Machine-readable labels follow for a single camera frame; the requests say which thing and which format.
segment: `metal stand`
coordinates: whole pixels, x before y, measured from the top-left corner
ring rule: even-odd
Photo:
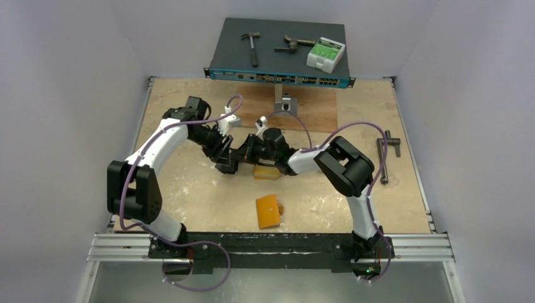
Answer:
[[[276,116],[297,116],[297,98],[292,98],[289,94],[283,94],[283,85],[275,84],[275,106],[273,112],[283,112],[275,114]]]

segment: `black metal base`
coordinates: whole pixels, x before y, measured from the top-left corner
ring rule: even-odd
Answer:
[[[359,259],[375,260],[379,250],[387,256],[392,239],[386,244],[379,235],[365,240],[355,234],[268,234],[233,232],[188,232],[187,241],[219,243],[230,254],[232,268],[327,269],[333,273],[370,276],[379,274],[375,262],[357,263]],[[226,257],[217,247],[193,246],[193,274],[209,274],[214,268],[226,268]],[[151,239],[149,258],[188,258],[186,248],[170,247]]]

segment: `hammer head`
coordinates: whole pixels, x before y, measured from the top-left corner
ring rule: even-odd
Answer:
[[[242,40],[243,40],[243,39],[246,39],[246,38],[249,38],[249,37],[260,38],[260,32],[256,32],[256,33],[245,33],[245,34],[242,35]]]

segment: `hammer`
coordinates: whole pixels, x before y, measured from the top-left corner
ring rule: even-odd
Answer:
[[[392,138],[390,135],[390,131],[385,131],[386,135],[386,142],[384,142],[383,138],[377,138],[377,151],[379,152],[379,161],[382,161],[384,158],[383,155],[383,145],[386,143],[386,145],[394,145],[394,148],[396,149],[396,157],[401,157],[401,149],[399,145],[401,145],[401,139],[399,138]],[[386,162],[383,166],[383,171],[381,172],[381,184],[387,184],[388,183],[388,170],[386,169]]]
[[[242,35],[242,40],[246,38],[250,39],[251,42],[251,66],[253,68],[258,67],[258,55],[256,54],[256,50],[254,49],[254,43],[252,41],[253,38],[260,38],[260,32],[256,33],[246,33]]]

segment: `white wall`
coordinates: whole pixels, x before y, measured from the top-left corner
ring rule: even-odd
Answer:
[[[468,302],[535,302],[535,2],[442,0],[396,90]]]
[[[73,302],[141,67],[106,0],[0,4],[0,302]]]
[[[111,0],[143,69],[203,77],[225,17],[344,23],[352,76],[394,76],[438,0]]]

